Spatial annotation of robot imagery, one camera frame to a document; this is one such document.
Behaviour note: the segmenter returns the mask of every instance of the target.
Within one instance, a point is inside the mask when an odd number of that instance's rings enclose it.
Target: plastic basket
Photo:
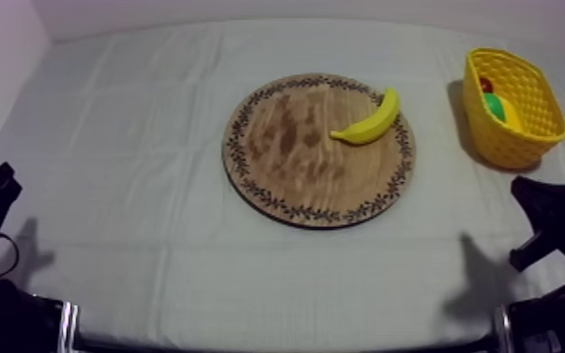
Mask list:
[[[510,127],[486,109],[480,77],[515,106],[521,125]],[[463,99],[473,141],[490,163],[521,169],[565,139],[565,119],[541,71],[497,49],[478,48],[466,56]]]

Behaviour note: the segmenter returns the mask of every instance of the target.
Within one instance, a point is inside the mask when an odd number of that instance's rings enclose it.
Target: wooden tray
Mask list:
[[[383,96],[366,84],[329,74],[289,76],[243,100],[223,136],[230,182],[253,207],[301,227],[361,223],[405,191],[414,166],[414,136],[399,114],[365,146],[328,137],[372,114]]]

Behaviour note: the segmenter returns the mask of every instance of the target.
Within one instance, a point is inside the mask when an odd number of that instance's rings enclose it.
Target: yellow banana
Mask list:
[[[394,89],[388,88],[376,112],[344,130],[331,131],[329,136],[354,145],[368,144],[388,130],[399,114],[399,109],[399,96]]]

